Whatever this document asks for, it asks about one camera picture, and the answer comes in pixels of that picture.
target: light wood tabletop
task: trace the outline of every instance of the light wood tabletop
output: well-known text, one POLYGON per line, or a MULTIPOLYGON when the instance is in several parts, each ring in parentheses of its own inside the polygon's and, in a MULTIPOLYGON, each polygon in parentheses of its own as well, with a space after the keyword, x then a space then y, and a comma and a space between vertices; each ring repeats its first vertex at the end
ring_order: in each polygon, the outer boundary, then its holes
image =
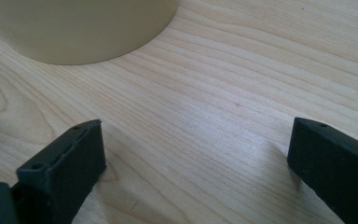
POLYGON ((358 139, 358 1, 180 0, 151 42, 86 65, 0 40, 0 181, 103 121, 107 169, 74 223, 342 223, 288 169, 294 117, 358 139))

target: wooden surface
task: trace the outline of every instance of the wooden surface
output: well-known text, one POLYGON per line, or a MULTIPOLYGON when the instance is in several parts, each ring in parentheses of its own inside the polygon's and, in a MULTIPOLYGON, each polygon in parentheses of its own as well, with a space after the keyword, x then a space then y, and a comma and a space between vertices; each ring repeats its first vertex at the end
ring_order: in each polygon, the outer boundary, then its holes
POLYGON ((74 223, 341 223, 286 155, 294 117, 358 139, 358 1, 179 5, 103 63, 37 63, 0 40, 0 181, 101 119, 108 169, 74 223))

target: beige cylindrical object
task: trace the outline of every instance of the beige cylindrical object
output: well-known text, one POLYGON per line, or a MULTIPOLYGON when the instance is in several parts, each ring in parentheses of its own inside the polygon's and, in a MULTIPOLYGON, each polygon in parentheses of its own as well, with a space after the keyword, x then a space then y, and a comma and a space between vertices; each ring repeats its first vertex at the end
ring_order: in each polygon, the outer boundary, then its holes
POLYGON ((0 38, 54 64, 97 63, 137 49, 171 21, 178 0, 0 0, 0 38))

